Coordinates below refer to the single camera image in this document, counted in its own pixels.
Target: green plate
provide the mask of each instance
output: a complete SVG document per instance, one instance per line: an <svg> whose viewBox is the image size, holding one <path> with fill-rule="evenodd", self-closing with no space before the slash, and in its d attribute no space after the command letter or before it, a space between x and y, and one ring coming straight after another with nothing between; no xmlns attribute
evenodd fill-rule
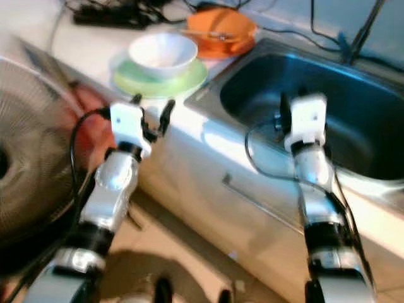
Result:
<svg viewBox="0 0 404 303"><path fill-rule="evenodd" d="M120 90L130 95L140 93L145 98L169 98L199 87L207 76L205 65L195 59L189 69L179 76L158 81L144 74L139 66L126 59L115 70L113 81Z"/></svg>

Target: faucet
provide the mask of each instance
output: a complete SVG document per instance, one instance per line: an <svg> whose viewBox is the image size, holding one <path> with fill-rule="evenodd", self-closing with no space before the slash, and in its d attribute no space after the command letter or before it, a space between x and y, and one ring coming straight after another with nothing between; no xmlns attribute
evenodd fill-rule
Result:
<svg viewBox="0 0 404 303"><path fill-rule="evenodd" d="M352 65L359 57L360 50L362 49L371 32L373 22L376 19L376 16L379 14L384 2L385 0L376 0L376 3L372 8L371 13L367 17L365 24L357 32L351 45L348 44L342 32L338 34L338 42L342 53L342 63Z"/></svg>

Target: cabinet door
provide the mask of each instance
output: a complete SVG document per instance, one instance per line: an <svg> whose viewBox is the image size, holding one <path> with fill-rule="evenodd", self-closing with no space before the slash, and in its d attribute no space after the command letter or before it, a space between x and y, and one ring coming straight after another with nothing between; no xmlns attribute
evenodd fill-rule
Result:
<svg viewBox="0 0 404 303"><path fill-rule="evenodd" d="M308 273L304 238L294 230L299 225L294 185L266 181L263 191L263 180L257 182L256 174L206 145L189 140L181 146L183 220L287 300L303 302ZM290 208L290 216L283 214L281 219L294 229L260 210L247 194L243 196L248 192L259 194L256 199L262 198L264 206L290 203L283 207Z"/></svg>
<svg viewBox="0 0 404 303"><path fill-rule="evenodd" d="M153 145L150 158L142 161L139 175L142 190L179 218L183 215L177 178L182 158L181 136L183 134L176 128L169 128L164 140Z"/></svg>

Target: cabinet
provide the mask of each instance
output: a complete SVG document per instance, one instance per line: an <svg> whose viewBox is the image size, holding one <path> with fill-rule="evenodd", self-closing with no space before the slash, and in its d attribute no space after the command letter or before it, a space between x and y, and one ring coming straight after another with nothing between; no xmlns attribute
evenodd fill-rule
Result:
<svg viewBox="0 0 404 303"><path fill-rule="evenodd" d="M304 302L309 274L295 184L257 175L230 158L172 128L142 165L141 186L269 288ZM404 284L402 259L367 239L364 246L378 290Z"/></svg>

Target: black joint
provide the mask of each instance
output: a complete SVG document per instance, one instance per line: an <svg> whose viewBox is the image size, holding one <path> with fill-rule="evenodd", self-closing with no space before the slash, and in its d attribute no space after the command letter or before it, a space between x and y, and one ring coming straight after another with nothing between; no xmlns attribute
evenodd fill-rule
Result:
<svg viewBox="0 0 404 303"><path fill-rule="evenodd" d="M106 257L114 233L92 223L82 223L67 239L65 247L82 248Z"/></svg>
<svg viewBox="0 0 404 303"><path fill-rule="evenodd" d="M350 232L341 224L321 222L314 223L304 229L304 237L309 253L324 247L351 247L353 245Z"/></svg>
<svg viewBox="0 0 404 303"><path fill-rule="evenodd" d="M320 146L320 142L316 140L315 143L304 143L303 141L298 141L290 145L290 150L293 156L296 156L299 152L301 152L305 148Z"/></svg>
<svg viewBox="0 0 404 303"><path fill-rule="evenodd" d="M133 155L137 162L141 162L141 148L128 142L120 142L118 146L120 152L126 152Z"/></svg>

